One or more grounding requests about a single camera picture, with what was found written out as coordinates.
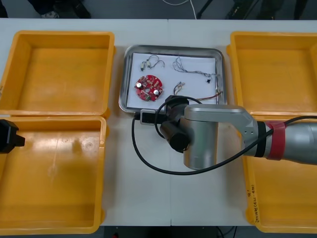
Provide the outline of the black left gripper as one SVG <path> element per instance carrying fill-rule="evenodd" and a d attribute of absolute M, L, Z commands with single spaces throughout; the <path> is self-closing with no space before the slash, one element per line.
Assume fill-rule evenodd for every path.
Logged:
<path fill-rule="evenodd" d="M 25 138 L 17 134 L 18 127 L 11 121 L 0 120 L 0 153 L 8 154 L 15 147 L 25 146 Z"/>

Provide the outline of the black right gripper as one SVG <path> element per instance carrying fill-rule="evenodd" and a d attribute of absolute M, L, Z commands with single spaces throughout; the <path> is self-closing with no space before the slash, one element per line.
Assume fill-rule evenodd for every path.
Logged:
<path fill-rule="evenodd" d="M 186 98 L 171 95 L 166 100 L 165 115 L 167 120 L 173 122 L 180 122 L 181 117 L 184 115 L 185 108 L 189 105 Z"/>

